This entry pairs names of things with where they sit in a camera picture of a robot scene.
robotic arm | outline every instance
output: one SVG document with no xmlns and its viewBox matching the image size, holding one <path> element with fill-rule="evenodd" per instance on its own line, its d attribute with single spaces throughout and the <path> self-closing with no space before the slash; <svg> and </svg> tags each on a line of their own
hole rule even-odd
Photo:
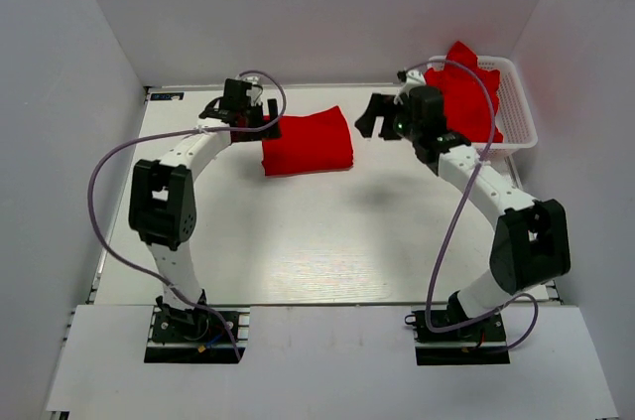
<svg viewBox="0 0 635 420">
<path fill-rule="evenodd" d="M 205 304 L 190 253 L 190 238 L 196 225 L 193 183 L 207 165 L 235 142 L 279 138 L 278 124 L 260 132 L 205 132 L 212 127 L 260 127 L 266 123 L 260 101 L 262 86 L 257 78 L 227 79 L 222 97 L 210 102 L 198 117 L 199 134 L 183 139 L 159 160 L 140 160 L 133 169 L 129 224 L 157 264 L 159 273 L 170 279 L 186 298 Z M 278 117 L 276 99 L 267 101 L 271 119 Z M 162 319 L 185 338 L 204 330 L 207 313 L 193 310 L 164 286 L 157 298 Z"/>
<path fill-rule="evenodd" d="M 395 95 L 373 94 L 355 122 L 362 136 L 371 137 L 377 117 L 383 117 L 379 137 L 408 139 L 417 158 L 436 175 L 462 192 L 479 155 L 460 133 L 448 129 L 444 98 L 426 85 L 420 72 L 399 74 L 403 83 Z M 541 202 L 513 187 L 484 163 L 469 199 L 495 230 L 489 269 L 448 300 L 450 324 L 473 319 L 515 295 L 571 269 L 565 210 L 555 200 Z"/>
</svg>

white table surface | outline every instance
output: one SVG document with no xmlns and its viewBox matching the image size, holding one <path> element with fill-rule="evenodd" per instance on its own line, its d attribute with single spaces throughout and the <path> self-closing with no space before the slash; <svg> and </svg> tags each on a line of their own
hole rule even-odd
<svg viewBox="0 0 635 420">
<path fill-rule="evenodd" d="M 616 416 L 578 308 L 508 365 L 416 366 L 406 306 L 255 307 L 238 365 L 144 364 L 150 306 L 80 306 L 48 409 L 69 419 L 594 420 Z M 503 311 L 521 335 L 529 307 Z"/>
<path fill-rule="evenodd" d="M 406 141 L 363 139 L 352 126 L 372 92 L 387 87 L 292 87 L 288 114 L 339 105 L 354 147 L 349 171 L 265 178 L 258 142 L 235 144 L 195 184 L 194 268 L 215 305 L 421 303 L 460 193 L 415 157 Z M 193 127 L 218 90 L 149 101 L 141 135 Z M 266 90 L 264 97 L 276 96 Z M 161 157 L 178 140 L 146 143 L 133 161 Z M 147 268 L 154 261 L 128 226 L 130 176 L 111 244 Z M 435 293 L 445 301 L 488 265 L 493 230 L 468 203 Z M 95 304 L 152 304 L 157 281 L 106 257 Z M 547 299 L 544 287 L 534 289 Z"/>
</svg>

white basket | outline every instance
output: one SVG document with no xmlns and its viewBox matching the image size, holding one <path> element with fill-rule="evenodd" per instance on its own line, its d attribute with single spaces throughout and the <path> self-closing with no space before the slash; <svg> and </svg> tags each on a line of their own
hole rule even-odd
<svg viewBox="0 0 635 420">
<path fill-rule="evenodd" d="M 443 60 L 445 56 L 434 56 L 431 59 Z M 538 142 L 538 135 L 536 135 L 534 119 L 532 119 L 527 97 L 525 97 L 514 64 L 506 58 L 479 56 L 478 66 L 482 70 L 500 70 L 500 86 L 496 92 L 500 99 L 496 114 L 496 127 L 503 134 L 503 142 L 492 144 L 487 159 L 503 159 L 518 149 L 534 147 Z M 431 63 L 428 64 L 428 67 L 441 70 L 444 63 Z M 485 147 L 484 143 L 474 143 L 473 145 L 479 153 Z"/>
</svg>

white backdrop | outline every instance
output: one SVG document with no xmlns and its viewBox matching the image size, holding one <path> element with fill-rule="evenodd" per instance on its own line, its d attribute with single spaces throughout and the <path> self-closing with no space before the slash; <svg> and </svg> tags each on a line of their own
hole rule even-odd
<svg viewBox="0 0 635 420">
<path fill-rule="evenodd" d="M 514 52 L 533 101 L 528 189 L 568 211 L 571 273 L 620 418 L 635 418 L 635 0 L 541 0 Z"/>
<path fill-rule="evenodd" d="M 509 56 L 538 0 L 97 0 L 146 85 L 266 69 L 285 82 L 392 80 L 457 38 Z"/>
<path fill-rule="evenodd" d="M 139 130 L 143 88 L 95 0 L 0 0 L 0 419 L 40 417 L 99 252 L 90 171 Z M 126 157 L 96 197 L 117 206 Z"/>
</svg>

red cloth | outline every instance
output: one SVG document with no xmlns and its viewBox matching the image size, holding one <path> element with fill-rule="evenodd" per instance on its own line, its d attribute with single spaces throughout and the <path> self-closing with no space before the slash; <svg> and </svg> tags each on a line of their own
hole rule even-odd
<svg viewBox="0 0 635 420">
<path fill-rule="evenodd" d="M 476 54 L 461 41 L 454 43 L 446 58 L 467 66 L 478 75 L 487 87 L 494 113 L 497 113 L 499 100 L 496 91 L 500 84 L 500 71 L 480 69 Z M 427 70 L 425 78 L 427 84 L 438 87 L 444 94 L 447 127 L 460 132 L 471 142 L 487 142 L 491 118 L 487 99 L 478 82 L 461 68 L 450 65 L 445 65 L 442 70 Z M 502 141 L 503 134 L 496 129 L 494 142 Z"/>
<path fill-rule="evenodd" d="M 284 115 L 280 139 L 263 140 L 266 176 L 349 169 L 353 146 L 339 107 L 304 117 Z"/>
</svg>

